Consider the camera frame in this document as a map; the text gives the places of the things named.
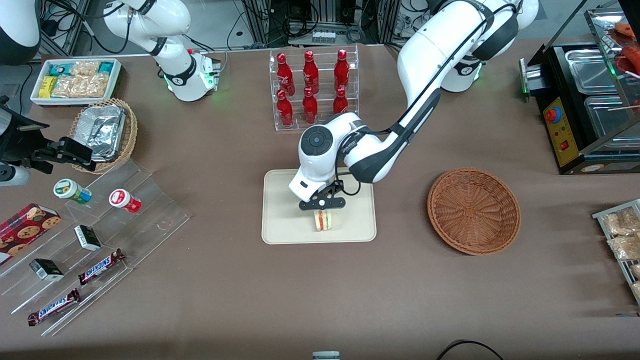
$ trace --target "red bottle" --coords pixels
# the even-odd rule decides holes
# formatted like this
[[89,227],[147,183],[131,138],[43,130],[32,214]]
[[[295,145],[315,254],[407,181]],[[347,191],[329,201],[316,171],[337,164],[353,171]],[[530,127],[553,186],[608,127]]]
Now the red bottle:
[[289,64],[287,64],[287,57],[285,54],[280,53],[276,59],[278,60],[278,82],[280,83],[280,88],[286,91],[288,96],[293,96],[296,93],[296,87],[293,85],[293,72]]
[[309,124],[315,124],[316,116],[318,115],[318,101],[314,97],[311,86],[305,88],[305,98],[302,100],[302,106],[305,109],[305,121]]
[[333,113],[334,114],[347,112],[347,106],[349,106],[349,102],[344,97],[345,93],[346,93],[346,91],[344,91],[344,86],[340,86],[338,88],[338,91],[336,91],[336,97],[333,100]]
[[278,108],[278,116],[282,126],[293,126],[293,108],[291,107],[291,102],[287,99],[287,94],[285,94],[284,90],[278,89],[276,96],[278,97],[276,107]]
[[313,93],[317,94],[320,90],[320,80],[313,51],[305,51],[305,67],[302,69],[302,74],[305,77],[305,86],[310,86]]
[[340,86],[344,86],[345,89],[349,87],[349,63],[347,62],[347,51],[345,49],[338,50],[338,62],[335,63],[333,75],[335,76],[333,84],[335,91],[338,91]]

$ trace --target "red cookie package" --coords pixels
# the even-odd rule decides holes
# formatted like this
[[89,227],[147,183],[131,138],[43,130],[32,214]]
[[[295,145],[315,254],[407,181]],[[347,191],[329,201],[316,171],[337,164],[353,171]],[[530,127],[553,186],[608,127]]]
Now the red cookie package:
[[0,224],[0,265],[16,256],[60,221],[57,212],[38,204],[29,204]]

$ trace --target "table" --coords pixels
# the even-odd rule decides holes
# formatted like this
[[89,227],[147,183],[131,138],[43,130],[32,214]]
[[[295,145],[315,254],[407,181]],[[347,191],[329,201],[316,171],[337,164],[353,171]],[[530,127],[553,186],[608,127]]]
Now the table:
[[[220,91],[178,101],[151,57],[122,57],[118,96],[139,121],[133,158],[193,218],[92,307],[52,338],[0,311],[0,358],[434,359],[457,339],[508,359],[637,357],[640,320],[620,269],[590,214],[639,197],[637,175],[557,174],[536,105],[520,98],[517,60],[538,41],[516,41],[463,94],[444,93],[434,114],[374,185],[378,235],[370,243],[266,245],[262,180],[296,168],[300,134],[276,133],[268,51],[232,53]],[[360,46],[360,113],[372,129],[397,119],[406,99],[396,54]],[[50,138],[78,109],[39,108]],[[456,167],[508,184],[522,229],[501,254],[466,256],[427,219],[430,184]],[[28,188],[0,188],[0,217],[26,203],[59,208],[56,165]],[[490,359],[464,345],[449,358]]]

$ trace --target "red emergency stop button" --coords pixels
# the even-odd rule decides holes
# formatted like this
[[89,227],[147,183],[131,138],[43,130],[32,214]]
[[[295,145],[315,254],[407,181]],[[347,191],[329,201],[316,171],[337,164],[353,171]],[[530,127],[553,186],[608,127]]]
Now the red emergency stop button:
[[562,110],[557,106],[554,106],[553,108],[545,111],[545,120],[550,122],[551,124],[557,124],[558,122],[560,122],[561,118]]

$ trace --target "brown wicker basket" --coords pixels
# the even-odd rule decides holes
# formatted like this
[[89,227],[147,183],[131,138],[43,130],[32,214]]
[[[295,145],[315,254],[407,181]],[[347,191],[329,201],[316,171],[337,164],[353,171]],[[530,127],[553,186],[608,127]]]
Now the brown wicker basket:
[[511,190],[475,168],[442,174],[429,191],[427,212],[440,237],[470,255],[501,252],[520,231],[520,208]]
[[[136,135],[138,135],[138,121],[136,120],[136,114],[133,113],[129,105],[120,100],[120,99],[108,99],[100,102],[96,102],[95,104],[91,104],[87,106],[87,108],[92,108],[96,106],[107,106],[107,105],[118,105],[121,106],[126,112],[127,117],[124,122],[124,129],[122,129],[122,140],[120,141],[120,149],[118,150],[119,154],[116,160],[110,163],[97,163],[95,166],[95,171],[88,171],[84,168],[81,168],[77,165],[72,165],[74,169],[82,172],[90,172],[91,174],[104,174],[110,168],[114,167],[116,164],[121,163],[123,161],[127,161],[129,157],[131,157],[131,153],[133,152],[133,148],[136,145]],[[74,133],[76,132],[76,126],[78,125],[78,120],[80,119],[80,113],[76,116],[76,120],[71,125],[71,130],[69,131],[69,137],[73,138]]]

